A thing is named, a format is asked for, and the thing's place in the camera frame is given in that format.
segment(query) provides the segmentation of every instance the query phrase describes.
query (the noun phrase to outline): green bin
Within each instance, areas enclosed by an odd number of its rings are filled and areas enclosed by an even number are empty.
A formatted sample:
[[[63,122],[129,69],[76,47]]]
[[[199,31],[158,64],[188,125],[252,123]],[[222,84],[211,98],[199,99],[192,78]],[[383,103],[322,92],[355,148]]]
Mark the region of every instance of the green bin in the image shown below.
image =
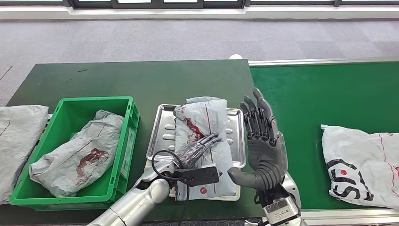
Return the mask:
[[[75,197],[56,198],[42,185],[29,179],[30,164],[68,142],[101,109],[124,116],[124,121],[114,163],[97,181],[79,191]],[[37,211],[110,207],[126,192],[139,117],[132,97],[82,97],[60,100],[43,137],[17,181],[9,200],[10,204]]]

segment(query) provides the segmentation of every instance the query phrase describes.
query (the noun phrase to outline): white plastic bag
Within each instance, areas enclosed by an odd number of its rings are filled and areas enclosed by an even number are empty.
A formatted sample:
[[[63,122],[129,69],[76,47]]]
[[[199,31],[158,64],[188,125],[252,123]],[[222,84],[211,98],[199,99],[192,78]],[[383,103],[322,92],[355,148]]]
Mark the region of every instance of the white plastic bag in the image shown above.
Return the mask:
[[[230,146],[226,140],[227,101],[215,97],[196,97],[176,107],[175,152],[189,142],[195,142],[211,133],[219,133],[222,142],[214,144],[195,164],[196,168],[215,163],[222,172],[218,183],[190,188],[190,200],[233,196],[237,186],[227,174],[233,166]],[[186,200],[186,185],[178,182],[177,200]]]
[[[0,204],[8,203],[18,175],[47,123],[48,107],[0,107]]]
[[[75,196],[113,164],[122,124],[122,116],[97,111],[95,118],[70,141],[30,165],[31,180],[55,197]]]
[[[321,125],[330,195],[399,210],[399,134]]]

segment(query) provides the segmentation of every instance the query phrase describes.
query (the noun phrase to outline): red printed logo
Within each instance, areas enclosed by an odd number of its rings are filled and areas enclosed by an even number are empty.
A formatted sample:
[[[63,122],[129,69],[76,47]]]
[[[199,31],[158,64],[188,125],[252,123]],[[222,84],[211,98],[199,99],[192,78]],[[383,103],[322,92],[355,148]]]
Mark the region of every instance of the red printed logo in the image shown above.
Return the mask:
[[[199,190],[199,192],[201,192],[201,194],[205,194],[205,193],[207,192],[207,189],[204,188],[204,187],[202,187],[202,188]]]

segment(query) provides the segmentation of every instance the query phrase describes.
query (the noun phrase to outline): floor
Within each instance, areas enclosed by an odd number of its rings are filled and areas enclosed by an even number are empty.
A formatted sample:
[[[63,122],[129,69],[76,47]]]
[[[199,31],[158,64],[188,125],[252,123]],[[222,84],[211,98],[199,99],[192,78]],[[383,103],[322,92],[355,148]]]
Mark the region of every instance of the floor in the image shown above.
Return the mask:
[[[0,106],[38,63],[399,57],[399,21],[0,22]]]

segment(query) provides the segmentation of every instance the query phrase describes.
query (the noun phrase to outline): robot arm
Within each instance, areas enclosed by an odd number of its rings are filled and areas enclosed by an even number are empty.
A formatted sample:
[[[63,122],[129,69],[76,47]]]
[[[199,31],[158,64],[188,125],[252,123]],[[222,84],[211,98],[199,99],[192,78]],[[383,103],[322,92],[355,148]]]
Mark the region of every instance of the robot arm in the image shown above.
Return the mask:
[[[176,155],[172,161],[157,163],[152,161],[152,168],[144,171],[133,188],[88,225],[136,226],[157,204],[168,197],[169,191],[176,185],[176,181],[179,180],[188,186],[219,182],[219,172],[214,166],[192,169],[203,153],[219,141],[221,139],[218,138],[218,134],[211,134],[198,140],[195,144],[185,147],[184,154]]]
[[[264,226],[307,226],[300,214],[299,193],[287,173],[287,154],[283,134],[278,131],[277,121],[270,104],[255,88],[257,107],[249,97],[244,97],[241,108],[247,127],[248,162],[254,172],[241,172],[232,167],[228,174],[240,186],[256,190],[255,203],[262,206],[268,222]],[[221,139],[211,134],[186,147],[182,156],[172,162],[152,161],[131,190],[114,203],[106,212],[91,222],[90,226],[136,226],[145,216],[169,195],[176,180],[188,186],[198,186],[219,181],[216,167],[192,169],[195,162],[215,142]]]
[[[304,226],[299,211],[299,193],[287,173],[284,136],[279,132],[277,120],[263,94],[257,88],[253,94],[256,104],[245,96],[246,104],[241,103],[240,107],[247,128],[248,162],[254,172],[241,172],[232,167],[228,174],[237,185],[256,190],[255,203],[262,206],[272,226]]]

